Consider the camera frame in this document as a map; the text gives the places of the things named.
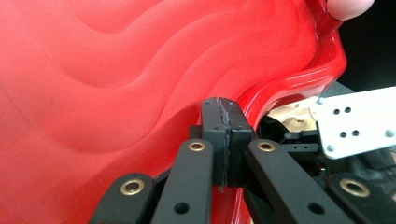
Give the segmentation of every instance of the brass grommet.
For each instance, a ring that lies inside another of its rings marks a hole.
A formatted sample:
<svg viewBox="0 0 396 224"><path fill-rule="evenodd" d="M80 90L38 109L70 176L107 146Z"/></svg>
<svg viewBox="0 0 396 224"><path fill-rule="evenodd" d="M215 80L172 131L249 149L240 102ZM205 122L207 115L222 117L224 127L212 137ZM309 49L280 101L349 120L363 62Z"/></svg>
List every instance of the brass grommet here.
<svg viewBox="0 0 396 224"><path fill-rule="evenodd" d="M200 142L193 142L189 144L189 149L192 151L202 151L205 149L205 144Z"/></svg>
<svg viewBox="0 0 396 224"><path fill-rule="evenodd" d="M344 191L357 197L365 198L370 195L370 190L367 189L367 187L364 186L361 182L358 182L354 179L341 179L340 186Z"/></svg>
<svg viewBox="0 0 396 224"><path fill-rule="evenodd" d="M122 194L130 196L139 193L144 187L145 183L143 181L140 179L132 179L123 183L120 191Z"/></svg>
<svg viewBox="0 0 396 224"><path fill-rule="evenodd" d="M261 151L274 151L275 150L275 147L272 144L267 143L267 142L259 142L257 144L257 148Z"/></svg>

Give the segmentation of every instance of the red curved panel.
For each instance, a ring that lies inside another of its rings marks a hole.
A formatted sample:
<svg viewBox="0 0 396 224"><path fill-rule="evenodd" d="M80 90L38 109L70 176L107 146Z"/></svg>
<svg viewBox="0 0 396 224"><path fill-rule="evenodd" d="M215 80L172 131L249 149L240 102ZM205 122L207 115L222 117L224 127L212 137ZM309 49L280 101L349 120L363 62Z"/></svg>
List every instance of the red curved panel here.
<svg viewBox="0 0 396 224"><path fill-rule="evenodd" d="M172 165L206 98L256 125L319 93L346 63L335 31L317 35L321 6L1 0L0 220L87 222L119 176ZM240 190L215 193L213 218L248 223Z"/></svg>

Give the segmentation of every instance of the dark background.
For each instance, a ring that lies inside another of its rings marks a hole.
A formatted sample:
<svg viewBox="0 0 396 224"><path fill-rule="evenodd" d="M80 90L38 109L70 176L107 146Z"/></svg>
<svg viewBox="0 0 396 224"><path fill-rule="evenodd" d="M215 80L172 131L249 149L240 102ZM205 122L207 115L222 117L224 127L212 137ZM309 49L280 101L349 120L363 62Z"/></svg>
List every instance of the dark background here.
<svg viewBox="0 0 396 224"><path fill-rule="evenodd" d="M396 1L376 0L340 28L347 67L338 81L353 91L396 86Z"/></svg>

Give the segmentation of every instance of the white metal plate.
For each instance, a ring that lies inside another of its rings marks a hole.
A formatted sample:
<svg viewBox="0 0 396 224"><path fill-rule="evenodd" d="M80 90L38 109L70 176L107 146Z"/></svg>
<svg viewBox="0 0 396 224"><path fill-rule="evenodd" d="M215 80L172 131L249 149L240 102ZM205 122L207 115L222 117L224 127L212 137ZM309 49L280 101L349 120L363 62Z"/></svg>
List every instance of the white metal plate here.
<svg viewBox="0 0 396 224"><path fill-rule="evenodd" d="M317 113L330 159L396 145L396 87L321 98Z"/></svg>

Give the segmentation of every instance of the white bracket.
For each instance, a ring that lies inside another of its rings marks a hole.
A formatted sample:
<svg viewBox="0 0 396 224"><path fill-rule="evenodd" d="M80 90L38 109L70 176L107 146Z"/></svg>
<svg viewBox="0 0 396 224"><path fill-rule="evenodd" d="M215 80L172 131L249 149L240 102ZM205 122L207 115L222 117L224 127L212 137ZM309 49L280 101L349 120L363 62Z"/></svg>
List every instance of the white bracket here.
<svg viewBox="0 0 396 224"><path fill-rule="evenodd" d="M326 157L340 159L396 145L396 87L319 98Z"/></svg>

